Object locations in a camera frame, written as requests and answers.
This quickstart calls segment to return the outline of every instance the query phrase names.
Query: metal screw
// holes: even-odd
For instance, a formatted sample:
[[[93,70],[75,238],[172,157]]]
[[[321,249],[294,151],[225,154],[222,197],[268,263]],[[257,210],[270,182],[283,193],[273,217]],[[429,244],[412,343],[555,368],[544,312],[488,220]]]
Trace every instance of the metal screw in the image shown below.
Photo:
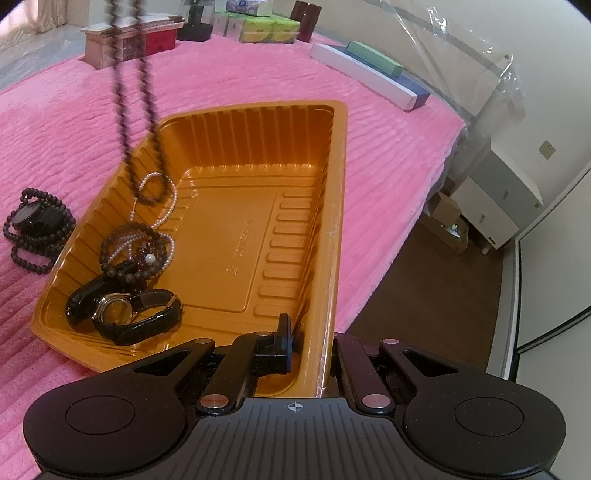
[[[386,395],[372,393],[371,395],[364,396],[361,403],[367,408],[386,408],[391,402]]]
[[[217,393],[205,395],[199,400],[199,403],[205,408],[224,408],[229,402],[227,396],[219,395]]]

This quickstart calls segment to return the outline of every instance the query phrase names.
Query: orange plastic tray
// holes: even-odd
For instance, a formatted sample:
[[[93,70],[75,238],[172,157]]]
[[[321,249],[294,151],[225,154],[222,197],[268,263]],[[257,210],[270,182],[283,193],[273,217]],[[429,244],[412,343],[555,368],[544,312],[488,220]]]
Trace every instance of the orange plastic tray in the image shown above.
[[[290,375],[261,378],[258,395],[316,397],[330,363],[345,175],[346,107],[340,102],[274,102],[174,115],[160,123],[178,203],[159,229],[176,242],[155,288],[179,296],[181,325],[132,346],[101,338],[90,320],[74,331],[64,307],[100,274],[99,245],[133,205],[120,168],[79,222],[49,275],[31,328],[68,357],[104,371],[198,337],[228,345],[274,331],[290,314]],[[134,150],[143,177],[157,168],[147,139]],[[155,181],[148,193],[160,188]],[[165,206],[139,205],[152,224]]]

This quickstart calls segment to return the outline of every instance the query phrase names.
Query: watch face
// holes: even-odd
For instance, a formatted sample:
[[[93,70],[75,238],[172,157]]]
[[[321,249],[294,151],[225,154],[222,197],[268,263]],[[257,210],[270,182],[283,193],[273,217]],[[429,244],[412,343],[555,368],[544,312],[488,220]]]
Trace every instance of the watch face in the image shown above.
[[[12,219],[12,226],[19,230],[23,227],[22,223],[26,222],[35,215],[41,208],[41,202],[32,202],[21,208]]]
[[[108,300],[102,312],[103,323],[114,323],[116,325],[127,325],[133,320],[131,303],[127,299]]]

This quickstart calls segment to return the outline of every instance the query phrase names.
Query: bed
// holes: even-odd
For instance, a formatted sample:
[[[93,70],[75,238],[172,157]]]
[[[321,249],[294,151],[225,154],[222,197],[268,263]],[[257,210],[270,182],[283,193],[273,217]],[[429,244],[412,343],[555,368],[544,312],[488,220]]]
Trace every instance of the bed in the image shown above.
[[[326,42],[315,37],[314,41]],[[336,99],[349,111],[345,214],[335,329],[353,322],[393,262],[437,183],[465,120],[432,95],[406,113],[358,82],[309,58],[310,45],[249,45],[213,37],[182,42],[151,57],[160,116],[234,103]],[[127,78],[134,74],[127,63]],[[48,190],[78,218],[121,155],[111,73],[79,58],[49,67],[0,92],[0,211],[21,189]],[[144,134],[132,95],[133,142]],[[36,339],[29,321],[44,278],[10,261],[0,242],[0,472],[33,478],[38,470],[21,430],[42,393],[92,374]]]

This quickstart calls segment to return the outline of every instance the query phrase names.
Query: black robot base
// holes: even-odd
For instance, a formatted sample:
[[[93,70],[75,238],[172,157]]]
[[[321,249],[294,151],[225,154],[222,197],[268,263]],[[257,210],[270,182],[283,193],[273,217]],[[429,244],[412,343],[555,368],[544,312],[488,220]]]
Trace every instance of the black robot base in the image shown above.
[[[40,480],[550,480],[558,407],[514,383],[383,340],[333,343],[340,397],[253,397],[291,368],[290,319],[196,339],[64,385],[27,411]]]

